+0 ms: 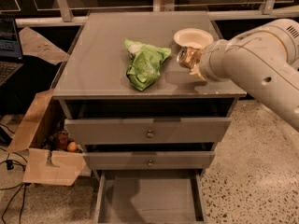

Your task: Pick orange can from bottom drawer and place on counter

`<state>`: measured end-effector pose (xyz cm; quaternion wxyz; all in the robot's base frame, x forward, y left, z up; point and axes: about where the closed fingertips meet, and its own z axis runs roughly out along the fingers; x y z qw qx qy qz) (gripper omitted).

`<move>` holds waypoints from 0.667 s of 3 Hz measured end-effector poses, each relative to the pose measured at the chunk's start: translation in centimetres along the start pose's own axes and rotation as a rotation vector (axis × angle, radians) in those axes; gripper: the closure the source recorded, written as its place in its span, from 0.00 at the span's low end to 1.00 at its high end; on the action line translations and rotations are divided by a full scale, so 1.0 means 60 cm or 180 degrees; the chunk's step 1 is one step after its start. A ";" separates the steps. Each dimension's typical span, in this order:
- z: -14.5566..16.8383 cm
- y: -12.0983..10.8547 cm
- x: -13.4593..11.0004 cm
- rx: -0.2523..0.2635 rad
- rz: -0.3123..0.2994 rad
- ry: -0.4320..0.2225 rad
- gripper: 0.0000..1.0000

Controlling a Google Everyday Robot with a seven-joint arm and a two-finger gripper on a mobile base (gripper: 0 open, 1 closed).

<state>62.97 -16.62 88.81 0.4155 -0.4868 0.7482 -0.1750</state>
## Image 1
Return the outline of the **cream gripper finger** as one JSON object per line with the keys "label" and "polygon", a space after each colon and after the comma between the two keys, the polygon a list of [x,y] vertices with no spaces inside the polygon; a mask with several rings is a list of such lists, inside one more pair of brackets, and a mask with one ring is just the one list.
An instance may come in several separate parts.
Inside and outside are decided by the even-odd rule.
{"label": "cream gripper finger", "polygon": [[201,81],[205,81],[206,79],[202,76],[202,74],[200,73],[199,68],[193,68],[190,72],[191,76],[195,76],[197,77],[199,80]]}

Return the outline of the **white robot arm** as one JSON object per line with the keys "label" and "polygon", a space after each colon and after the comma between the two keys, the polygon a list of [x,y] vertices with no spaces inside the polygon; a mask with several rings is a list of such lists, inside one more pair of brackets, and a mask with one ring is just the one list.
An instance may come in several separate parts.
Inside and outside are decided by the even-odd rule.
{"label": "white robot arm", "polygon": [[230,79],[299,130],[299,22],[278,19],[219,40],[200,52],[191,73],[206,81]]}

